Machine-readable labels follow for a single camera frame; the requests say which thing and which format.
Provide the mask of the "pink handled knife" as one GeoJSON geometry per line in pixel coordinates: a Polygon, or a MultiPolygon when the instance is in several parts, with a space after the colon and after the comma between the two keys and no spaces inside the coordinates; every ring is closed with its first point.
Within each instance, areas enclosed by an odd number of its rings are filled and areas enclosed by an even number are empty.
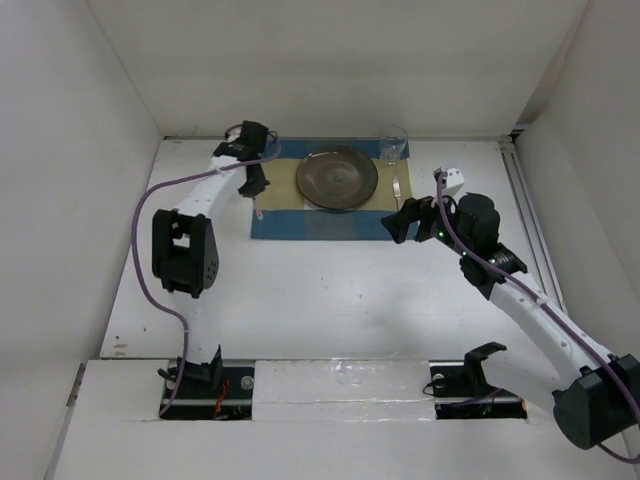
{"type": "Polygon", "coordinates": [[[403,197],[402,197],[399,178],[397,175],[394,175],[392,178],[392,189],[393,189],[393,194],[396,201],[396,208],[398,211],[400,211],[403,206],[403,197]]]}

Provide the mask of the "pink handled fork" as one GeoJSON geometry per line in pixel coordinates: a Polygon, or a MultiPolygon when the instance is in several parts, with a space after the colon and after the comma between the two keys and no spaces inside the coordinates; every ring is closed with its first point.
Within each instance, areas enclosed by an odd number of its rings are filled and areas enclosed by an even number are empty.
{"type": "Polygon", "coordinates": [[[252,205],[253,205],[253,211],[255,213],[256,218],[259,221],[262,221],[264,219],[264,215],[263,215],[263,211],[261,210],[261,208],[258,205],[258,200],[257,198],[254,198],[252,200],[252,205]]]}

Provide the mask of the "blue beige cloth placemat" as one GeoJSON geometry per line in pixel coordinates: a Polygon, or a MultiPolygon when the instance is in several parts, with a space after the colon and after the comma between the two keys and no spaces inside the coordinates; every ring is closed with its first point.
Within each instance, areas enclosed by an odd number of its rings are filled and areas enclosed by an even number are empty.
{"type": "Polygon", "coordinates": [[[264,173],[270,185],[257,197],[264,219],[253,213],[253,240],[282,241],[389,241],[380,219],[397,211],[392,178],[397,175],[403,200],[412,196],[409,176],[410,147],[394,166],[378,159],[379,141],[372,138],[284,138],[278,159],[267,163],[264,173]],[[327,210],[307,201],[296,183],[300,161],[310,152],[327,146],[361,150],[374,162],[378,185],[374,195],[356,210],[327,210]]]}

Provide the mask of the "dark olive round plate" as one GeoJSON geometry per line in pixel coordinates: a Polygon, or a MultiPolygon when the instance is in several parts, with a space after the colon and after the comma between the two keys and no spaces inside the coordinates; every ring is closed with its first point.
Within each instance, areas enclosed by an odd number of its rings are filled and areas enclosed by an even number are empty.
{"type": "Polygon", "coordinates": [[[379,174],[373,160],[349,146],[327,146],[310,152],[296,170],[302,196],[317,207],[353,210],[375,193],[379,174]]]}

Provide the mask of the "clear plastic cup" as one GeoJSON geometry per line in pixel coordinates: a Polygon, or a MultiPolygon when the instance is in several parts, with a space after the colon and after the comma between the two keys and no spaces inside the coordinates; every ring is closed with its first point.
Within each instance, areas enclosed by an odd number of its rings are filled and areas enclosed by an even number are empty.
{"type": "Polygon", "coordinates": [[[407,132],[400,126],[385,127],[379,139],[379,159],[385,164],[395,164],[402,158],[407,145],[407,132]]]}

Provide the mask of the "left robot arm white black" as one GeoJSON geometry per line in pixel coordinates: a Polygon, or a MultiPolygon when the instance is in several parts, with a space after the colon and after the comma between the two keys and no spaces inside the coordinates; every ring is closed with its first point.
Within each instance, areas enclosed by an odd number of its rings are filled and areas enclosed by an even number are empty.
{"type": "Polygon", "coordinates": [[[215,148],[208,170],[166,183],[196,186],[171,209],[159,209],[152,218],[151,267],[169,293],[198,299],[213,286],[220,267],[214,235],[214,217],[239,195],[255,198],[269,185],[262,164],[277,150],[277,134],[265,125],[245,120],[230,127],[215,148]]]}

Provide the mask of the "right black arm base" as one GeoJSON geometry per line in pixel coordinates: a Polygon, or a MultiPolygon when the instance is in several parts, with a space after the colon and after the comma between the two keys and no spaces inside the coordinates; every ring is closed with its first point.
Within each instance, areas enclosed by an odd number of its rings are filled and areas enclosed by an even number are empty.
{"type": "Polygon", "coordinates": [[[429,362],[430,379],[422,393],[434,400],[437,420],[526,420],[524,402],[490,385],[482,363],[506,347],[489,342],[467,352],[462,360],[429,362]]]}

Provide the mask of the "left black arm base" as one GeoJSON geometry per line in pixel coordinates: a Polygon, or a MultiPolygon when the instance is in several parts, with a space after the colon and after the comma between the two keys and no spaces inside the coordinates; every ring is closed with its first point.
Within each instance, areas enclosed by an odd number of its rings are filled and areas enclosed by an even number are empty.
{"type": "Polygon", "coordinates": [[[178,366],[159,369],[164,380],[160,418],[171,421],[240,421],[252,416],[255,364],[226,364],[220,351],[210,362],[187,362],[177,394],[178,366]]]}

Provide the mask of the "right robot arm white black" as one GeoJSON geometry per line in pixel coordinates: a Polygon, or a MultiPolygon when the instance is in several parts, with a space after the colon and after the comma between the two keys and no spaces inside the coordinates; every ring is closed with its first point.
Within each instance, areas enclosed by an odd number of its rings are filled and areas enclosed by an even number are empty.
{"type": "Polygon", "coordinates": [[[554,367],[535,373],[509,361],[507,349],[489,343],[467,353],[462,381],[483,394],[497,383],[549,411],[564,436],[588,450],[639,424],[639,362],[617,356],[581,331],[541,291],[522,260],[499,240],[500,215],[488,197],[460,201],[410,198],[381,220],[403,243],[411,224],[417,242],[435,239],[460,257],[465,279],[506,313],[554,367]]]}

